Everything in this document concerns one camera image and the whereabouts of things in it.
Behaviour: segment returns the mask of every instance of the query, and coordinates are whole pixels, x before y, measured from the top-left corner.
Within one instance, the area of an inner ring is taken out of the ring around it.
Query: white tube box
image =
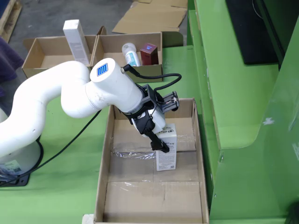
[[[176,169],[177,132],[175,124],[166,124],[163,130],[157,133],[157,136],[169,147],[167,153],[156,150],[157,171]]]
[[[74,59],[88,65],[90,63],[91,54],[89,52],[80,21],[66,20],[64,22],[64,35],[71,48]]]

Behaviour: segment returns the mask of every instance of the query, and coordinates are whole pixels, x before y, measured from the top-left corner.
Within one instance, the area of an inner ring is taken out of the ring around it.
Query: green table
[[[195,97],[200,112],[193,46],[163,49],[163,55],[164,74],[176,72],[183,78],[160,93],[177,91],[180,98]],[[162,83],[150,85],[155,88]],[[80,224],[84,214],[94,213],[107,113],[105,108],[63,154],[34,172],[26,187],[0,189],[1,223]],[[90,118],[70,118],[63,112],[60,98],[51,101],[41,137],[43,161],[63,148]]]

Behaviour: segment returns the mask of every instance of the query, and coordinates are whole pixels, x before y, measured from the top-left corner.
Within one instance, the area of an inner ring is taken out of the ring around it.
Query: red product box
[[[144,47],[140,49],[140,55],[142,65],[159,64],[158,47],[156,45],[146,43]]]

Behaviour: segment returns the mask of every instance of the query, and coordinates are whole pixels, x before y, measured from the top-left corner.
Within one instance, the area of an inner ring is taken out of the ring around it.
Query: cardboard tray
[[[148,34],[123,34],[123,35],[100,35],[95,45],[92,67],[103,58],[113,58],[121,67],[127,64],[121,51],[125,43],[133,43],[137,49],[139,61],[141,61],[140,49],[146,44],[151,43],[158,47],[159,64],[134,67],[143,76],[162,75],[162,33]],[[130,78],[136,83],[161,82],[162,79],[142,79],[127,72]]]
[[[87,46],[90,51],[90,62],[93,58],[98,35],[105,34],[106,29],[102,26],[97,35],[85,35]],[[28,38],[23,41],[23,45],[28,50],[28,55],[22,66],[27,78],[60,63],[74,60],[65,36]],[[91,70],[91,63],[86,66]]]
[[[116,107],[110,107],[95,224],[209,222],[194,99],[180,99],[179,109],[166,113],[165,117],[167,123],[176,125],[177,167],[176,170],[156,171],[155,153],[150,149],[149,140],[140,136]]]

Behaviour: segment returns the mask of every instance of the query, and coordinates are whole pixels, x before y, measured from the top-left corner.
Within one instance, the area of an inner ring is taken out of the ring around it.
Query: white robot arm
[[[14,95],[11,115],[0,123],[0,158],[31,144],[41,135],[46,106],[60,94],[63,110],[74,118],[87,117],[115,105],[141,134],[152,139],[153,150],[169,151],[155,133],[165,126],[164,113],[178,108],[176,92],[161,98],[148,85],[137,86],[115,60],[106,58],[91,72],[82,63],[71,61],[22,83]],[[160,104],[158,98],[168,103]]]

